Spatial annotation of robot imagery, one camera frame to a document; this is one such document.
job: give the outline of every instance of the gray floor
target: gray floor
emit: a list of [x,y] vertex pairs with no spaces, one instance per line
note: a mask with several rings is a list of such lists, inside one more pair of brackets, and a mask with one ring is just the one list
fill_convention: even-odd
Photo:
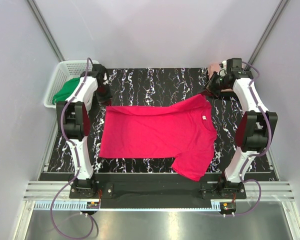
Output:
[[[251,207],[238,202],[243,212]],[[55,211],[55,222],[65,234],[84,236],[91,223],[73,211]],[[223,218],[214,212],[106,212],[93,215],[98,224],[87,239],[100,240],[292,240],[278,202],[262,202],[251,213],[240,217]],[[65,239],[52,230],[48,211],[35,210],[29,225],[27,240]]]

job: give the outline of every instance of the pink t-shirt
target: pink t-shirt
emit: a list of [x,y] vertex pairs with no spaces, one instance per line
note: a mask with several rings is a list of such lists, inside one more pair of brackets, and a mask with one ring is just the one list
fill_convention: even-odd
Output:
[[101,158],[170,158],[180,175],[199,181],[217,138],[211,105],[198,94],[171,106],[107,106]]

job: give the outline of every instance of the white wall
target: white wall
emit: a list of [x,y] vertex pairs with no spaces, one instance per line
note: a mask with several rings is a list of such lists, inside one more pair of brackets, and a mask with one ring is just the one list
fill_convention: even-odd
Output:
[[0,0],[0,240],[12,236],[55,113],[43,96],[57,59],[25,0]]
[[248,61],[279,0],[36,0],[61,52],[107,68]]
[[278,124],[271,145],[279,174],[289,181],[300,212],[300,0],[292,0],[255,66],[256,87]]

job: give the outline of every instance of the green towel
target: green towel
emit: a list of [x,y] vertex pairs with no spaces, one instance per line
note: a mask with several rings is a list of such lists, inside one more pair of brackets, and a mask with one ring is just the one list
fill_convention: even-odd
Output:
[[56,105],[57,102],[65,101],[74,92],[79,83],[80,77],[72,78],[69,81],[66,81],[61,90],[53,96],[52,103]]

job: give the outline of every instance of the laundry basket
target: laundry basket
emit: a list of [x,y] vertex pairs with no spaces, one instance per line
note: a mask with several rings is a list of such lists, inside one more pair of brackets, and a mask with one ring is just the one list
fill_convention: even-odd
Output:
[[[73,78],[78,78],[86,70],[87,60],[73,60],[62,61],[56,66],[52,78],[50,79],[47,92],[44,96],[43,104],[47,108],[56,108],[56,105],[52,103],[52,99],[56,93],[58,93],[65,82]],[[92,65],[89,64],[89,71],[91,71]]]

